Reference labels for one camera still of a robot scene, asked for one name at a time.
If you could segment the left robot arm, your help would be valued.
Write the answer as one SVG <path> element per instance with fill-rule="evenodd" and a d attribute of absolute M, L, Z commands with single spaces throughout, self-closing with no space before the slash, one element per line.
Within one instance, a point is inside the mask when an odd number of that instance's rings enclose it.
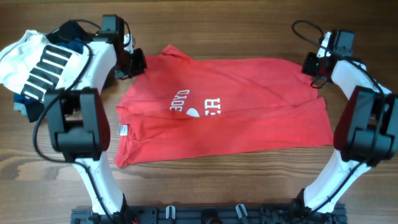
<path fill-rule="evenodd" d="M 134 48 L 128 23 L 115 14 L 104 15 L 98 32 L 85 34 L 81 44 L 88 49 L 88 60 L 72 84 L 45 95 L 45 109 L 50 142 L 61 152 L 62 164 L 71 164 L 88 191 L 90 208 L 72 212 L 72 223 L 138 223 L 125 195 L 118 187 L 108 161 L 110 127 L 99 90 L 94 87 L 77 89 L 84 75 L 96 75 L 102 69 L 94 62 L 92 44 L 108 44 L 114 58 L 110 68 L 117 79 L 136 77 L 147 67 L 142 49 Z"/>

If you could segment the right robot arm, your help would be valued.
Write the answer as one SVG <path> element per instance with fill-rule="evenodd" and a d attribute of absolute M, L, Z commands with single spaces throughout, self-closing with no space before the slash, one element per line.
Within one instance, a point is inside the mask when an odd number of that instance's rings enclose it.
<path fill-rule="evenodd" d="M 290 204 L 289 218 L 297 223 L 330 221 L 351 185 L 397 153 L 397 95 L 352 57 L 353 42 L 353 32 L 332 30 L 316 43 L 318 52 L 305 59 L 303 72 L 337 85 L 348 103 L 334 132 L 330 160 Z"/>

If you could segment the red printed t-shirt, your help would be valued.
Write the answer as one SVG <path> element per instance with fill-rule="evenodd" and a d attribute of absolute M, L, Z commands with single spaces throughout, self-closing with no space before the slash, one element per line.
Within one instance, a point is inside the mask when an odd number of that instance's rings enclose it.
<path fill-rule="evenodd" d="M 116 107 L 119 167 L 333 142 L 325 100 L 296 63 L 194 60 L 173 45 L 146 61 Z"/>

